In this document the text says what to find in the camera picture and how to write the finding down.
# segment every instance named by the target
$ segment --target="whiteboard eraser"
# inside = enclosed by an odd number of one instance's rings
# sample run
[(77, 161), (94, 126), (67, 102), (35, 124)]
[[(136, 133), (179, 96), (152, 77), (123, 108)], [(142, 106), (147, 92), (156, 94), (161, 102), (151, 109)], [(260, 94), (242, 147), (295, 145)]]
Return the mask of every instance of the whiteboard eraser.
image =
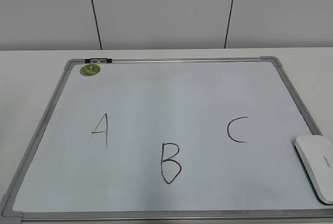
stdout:
[(321, 135), (301, 135), (296, 149), (319, 199), (333, 204), (333, 144)]

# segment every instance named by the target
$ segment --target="white table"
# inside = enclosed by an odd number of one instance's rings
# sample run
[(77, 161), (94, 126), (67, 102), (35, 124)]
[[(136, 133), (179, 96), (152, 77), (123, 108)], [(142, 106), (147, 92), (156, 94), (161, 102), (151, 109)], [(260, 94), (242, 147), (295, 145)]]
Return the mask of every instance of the white table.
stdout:
[(276, 56), (323, 135), (333, 140), (333, 48), (0, 52), (0, 198), (69, 59)]

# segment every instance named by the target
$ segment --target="round magnet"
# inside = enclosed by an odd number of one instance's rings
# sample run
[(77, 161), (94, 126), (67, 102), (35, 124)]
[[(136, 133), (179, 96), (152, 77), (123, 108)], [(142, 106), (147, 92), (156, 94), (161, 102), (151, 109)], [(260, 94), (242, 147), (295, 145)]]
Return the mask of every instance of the round magnet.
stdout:
[(88, 64), (80, 69), (80, 74), (85, 77), (91, 77), (100, 72), (100, 66), (97, 64)]

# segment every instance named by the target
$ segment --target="whiteboard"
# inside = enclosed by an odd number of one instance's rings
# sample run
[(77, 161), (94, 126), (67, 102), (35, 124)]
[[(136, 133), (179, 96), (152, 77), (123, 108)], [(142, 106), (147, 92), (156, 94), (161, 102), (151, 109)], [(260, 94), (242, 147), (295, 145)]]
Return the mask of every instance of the whiteboard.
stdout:
[[(83, 66), (70, 72), (14, 211), (329, 208), (294, 150), (311, 133), (272, 63), (101, 64), (91, 77)], [(91, 134), (106, 130), (105, 113), (107, 145), (105, 132)], [(175, 154), (179, 165), (166, 160)]]

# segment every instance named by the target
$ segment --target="white wall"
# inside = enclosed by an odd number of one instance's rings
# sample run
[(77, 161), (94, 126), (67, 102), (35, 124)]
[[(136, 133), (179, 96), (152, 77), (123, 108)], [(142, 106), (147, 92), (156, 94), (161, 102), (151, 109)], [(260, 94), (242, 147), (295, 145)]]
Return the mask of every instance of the white wall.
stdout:
[(0, 50), (99, 49), (91, 0), (0, 0)]
[[(103, 49), (222, 48), (232, 0), (93, 0)], [(333, 47), (333, 0), (233, 0), (227, 48)], [(91, 0), (0, 0), (0, 50), (99, 49)]]
[(94, 0), (103, 49), (221, 48), (231, 0)]
[(333, 0), (234, 0), (226, 47), (333, 47)]

